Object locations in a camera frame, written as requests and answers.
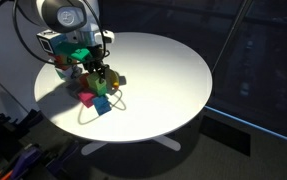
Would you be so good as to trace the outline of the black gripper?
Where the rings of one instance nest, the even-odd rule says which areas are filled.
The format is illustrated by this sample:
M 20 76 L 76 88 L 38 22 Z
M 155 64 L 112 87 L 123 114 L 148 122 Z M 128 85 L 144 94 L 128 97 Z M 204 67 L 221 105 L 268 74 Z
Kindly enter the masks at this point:
M 105 51 L 101 45 L 88 46 L 90 57 L 87 58 L 87 63 L 84 64 L 86 76 L 91 76 L 95 71 L 99 75 L 99 83 L 102 84 L 105 80 L 106 65 L 103 63 Z

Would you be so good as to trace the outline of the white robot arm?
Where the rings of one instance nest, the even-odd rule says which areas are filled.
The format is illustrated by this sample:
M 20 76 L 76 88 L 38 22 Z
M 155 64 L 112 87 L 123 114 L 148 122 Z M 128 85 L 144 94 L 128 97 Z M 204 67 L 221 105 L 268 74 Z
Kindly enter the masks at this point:
M 100 83 L 106 79 L 106 44 L 113 43 L 115 36 L 101 26 L 98 0 L 23 0 L 20 6 L 29 20 L 45 28 L 37 35 L 43 50 L 72 59 L 49 64 L 82 64 L 89 73 L 98 74 Z

